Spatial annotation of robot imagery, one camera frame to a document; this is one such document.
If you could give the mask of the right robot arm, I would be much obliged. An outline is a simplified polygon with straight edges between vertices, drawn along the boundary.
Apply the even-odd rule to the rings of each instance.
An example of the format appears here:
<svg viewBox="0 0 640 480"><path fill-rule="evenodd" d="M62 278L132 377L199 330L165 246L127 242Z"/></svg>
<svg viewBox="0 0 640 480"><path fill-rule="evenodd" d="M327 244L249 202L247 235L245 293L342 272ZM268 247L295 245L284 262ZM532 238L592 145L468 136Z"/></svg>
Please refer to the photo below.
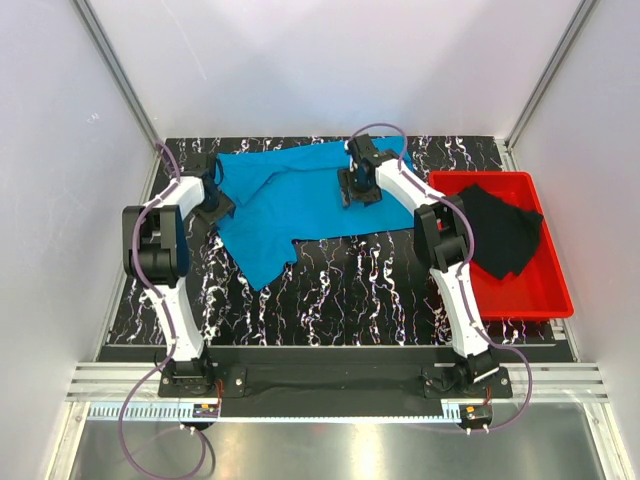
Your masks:
<svg viewBox="0 0 640 480"><path fill-rule="evenodd" d="M499 364L473 292L470 261L475 240L462 200L428 186L401 154L379 149L367 134L351 137L345 150L350 164L338 171L343 205L372 205L382 200L383 193L393 196L413 215L414 253L439 289L456 362L439 380L426 378L426 385L439 394L454 389L470 397L480 394Z"/></svg>

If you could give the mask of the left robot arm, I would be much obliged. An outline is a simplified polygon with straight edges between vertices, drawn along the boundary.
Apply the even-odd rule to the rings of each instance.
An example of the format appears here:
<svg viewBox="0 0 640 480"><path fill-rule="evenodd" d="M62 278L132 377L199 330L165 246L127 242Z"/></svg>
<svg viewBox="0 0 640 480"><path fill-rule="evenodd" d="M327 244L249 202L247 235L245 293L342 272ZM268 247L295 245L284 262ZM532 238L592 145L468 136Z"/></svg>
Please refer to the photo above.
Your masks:
<svg viewBox="0 0 640 480"><path fill-rule="evenodd" d="M184 223L195 214L210 231L234 215L235 204L220 189L219 158L211 153L194 158L194 170L177 172L153 199L122 212L124 270L143 286L166 342L165 359L156 365L161 396L214 395L223 389L188 298L191 257Z"/></svg>

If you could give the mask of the blue t-shirt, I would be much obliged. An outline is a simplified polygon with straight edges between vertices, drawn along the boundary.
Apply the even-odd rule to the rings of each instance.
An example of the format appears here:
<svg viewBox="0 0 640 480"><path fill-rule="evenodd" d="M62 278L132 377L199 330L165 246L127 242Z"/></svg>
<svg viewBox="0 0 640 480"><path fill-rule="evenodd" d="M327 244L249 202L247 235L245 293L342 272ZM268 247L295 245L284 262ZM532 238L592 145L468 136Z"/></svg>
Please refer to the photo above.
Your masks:
<svg viewBox="0 0 640 480"><path fill-rule="evenodd" d="M249 285L260 290L297 261L296 240L407 229L413 216L392 195L370 206L342 203L338 172L349 165L341 141L258 153L221 153L221 190L235 205L222 242Z"/></svg>

